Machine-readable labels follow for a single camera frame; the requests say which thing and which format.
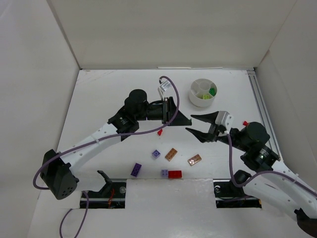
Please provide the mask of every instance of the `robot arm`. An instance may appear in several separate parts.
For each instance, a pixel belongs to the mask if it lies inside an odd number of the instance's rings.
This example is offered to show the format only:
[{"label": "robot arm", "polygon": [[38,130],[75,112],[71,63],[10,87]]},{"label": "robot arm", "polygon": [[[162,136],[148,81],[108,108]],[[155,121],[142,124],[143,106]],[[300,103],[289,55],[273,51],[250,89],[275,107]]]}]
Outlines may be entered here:
[{"label": "robot arm", "polygon": [[316,192],[298,178],[298,175],[294,174],[276,153],[265,146],[270,136],[263,125],[252,122],[239,131],[231,128],[233,116],[222,111],[207,115],[192,115],[192,117],[211,124],[208,133],[186,128],[200,142],[221,141],[229,144],[227,134],[230,134],[232,147],[245,152],[240,157],[244,164],[275,186],[264,183],[260,176],[251,177],[249,173],[238,170],[233,176],[238,187],[231,178],[226,187],[227,191],[241,192],[242,189],[243,195],[266,201],[297,221],[299,227],[306,233],[317,237]]},{"label": "robot arm", "polygon": [[[162,83],[159,87],[161,100],[149,103],[147,94],[141,89],[135,89],[130,92],[129,97],[125,99],[124,106],[111,117],[106,124],[97,131],[83,139],[81,142],[72,146],[78,149],[71,153],[60,156],[58,159],[49,163],[42,172],[41,178],[54,194],[56,199],[61,200],[68,197],[75,190],[99,191],[101,194],[107,193],[110,188],[111,180],[103,171],[98,171],[95,176],[86,176],[78,178],[75,174],[87,161],[95,157],[104,149],[125,140],[129,135],[139,129],[140,120],[161,120],[163,124],[168,123],[176,112],[176,105],[172,97],[163,98],[162,86],[168,84]],[[175,119],[170,126],[191,125],[190,119],[187,119],[178,111]],[[123,136],[116,136],[107,140],[99,141],[98,138],[125,133]],[[48,151],[44,155],[43,164],[56,156],[54,150]]]}]

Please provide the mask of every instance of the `blue cube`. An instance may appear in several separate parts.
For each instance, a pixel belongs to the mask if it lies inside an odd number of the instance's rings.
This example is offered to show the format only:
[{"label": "blue cube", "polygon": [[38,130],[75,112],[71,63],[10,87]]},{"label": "blue cube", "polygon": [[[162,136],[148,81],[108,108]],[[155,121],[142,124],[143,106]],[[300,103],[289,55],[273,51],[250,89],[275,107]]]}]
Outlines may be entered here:
[{"label": "blue cube", "polygon": [[168,178],[168,170],[161,170],[160,175],[161,175],[163,178]]},{"label": "blue cube", "polygon": [[157,158],[160,156],[160,152],[157,151],[157,150],[155,150],[155,151],[152,153],[152,155],[153,155],[153,157],[154,157],[155,159],[157,159]]},{"label": "blue cube", "polygon": [[138,164],[138,163],[135,163],[135,166],[134,166],[134,168],[133,168],[133,170],[132,170],[131,175],[134,176],[134,177],[137,177],[138,174],[139,174],[139,171],[140,171],[140,169],[141,169],[141,166],[142,166],[142,165],[140,165],[140,164]]}]

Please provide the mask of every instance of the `purple block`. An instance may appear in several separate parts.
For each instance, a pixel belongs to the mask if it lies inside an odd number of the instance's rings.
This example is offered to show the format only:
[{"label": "purple block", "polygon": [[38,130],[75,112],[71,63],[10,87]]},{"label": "purple block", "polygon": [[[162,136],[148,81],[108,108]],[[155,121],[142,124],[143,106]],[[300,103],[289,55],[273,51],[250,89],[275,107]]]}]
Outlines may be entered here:
[{"label": "purple block", "polygon": [[133,170],[132,170],[131,175],[134,176],[134,177],[137,177],[138,174],[139,174],[139,171],[140,171],[140,169],[141,169],[141,166],[142,166],[142,165],[140,165],[140,164],[138,164],[138,163],[135,163],[135,166],[134,166],[134,168],[133,168]]},{"label": "purple block", "polygon": [[152,155],[153,155],[154,158],[157,159],[157,158],[160,156],[160,152],[157,151],[157,150],[155,150],[155,151],[152,153]]},{"label": "purple block", "polygon": [[161,175],[163,178],[168,178],[168,170],[161,170],[161,171],[160,171],[160,175]]}]

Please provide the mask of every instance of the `green block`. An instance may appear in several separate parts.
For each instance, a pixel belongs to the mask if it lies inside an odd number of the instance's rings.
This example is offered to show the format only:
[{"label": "green block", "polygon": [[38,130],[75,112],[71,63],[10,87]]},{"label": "green block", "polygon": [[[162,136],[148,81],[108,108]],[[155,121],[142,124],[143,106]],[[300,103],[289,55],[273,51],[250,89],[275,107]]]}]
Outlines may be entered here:
[{"label": "green block", "polygon": [[211,89],[209,90],[209,93],[210,93],[212,96],[214,96],[214,95],[215,95],[215,93],[214,93],[214,88],[211,88]]}]

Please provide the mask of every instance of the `screw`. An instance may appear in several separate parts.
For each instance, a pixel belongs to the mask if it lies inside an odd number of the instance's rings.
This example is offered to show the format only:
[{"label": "screw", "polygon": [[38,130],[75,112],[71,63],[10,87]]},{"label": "screw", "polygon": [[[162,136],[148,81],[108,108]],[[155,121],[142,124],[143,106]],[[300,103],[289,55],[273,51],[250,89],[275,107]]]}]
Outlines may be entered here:
[{"label": "screw", "polygon": [[214,187],[214,191],[215,191],[216,193],[220,193],[220,186],[219,186],[219,185],[216,185],[216,186]]},{"label": "screw", "polygon": [[119,191],[120,191],[120,193],[125,193],[126,192],[126,188],[122,186],[122,187],[120,187]]}]

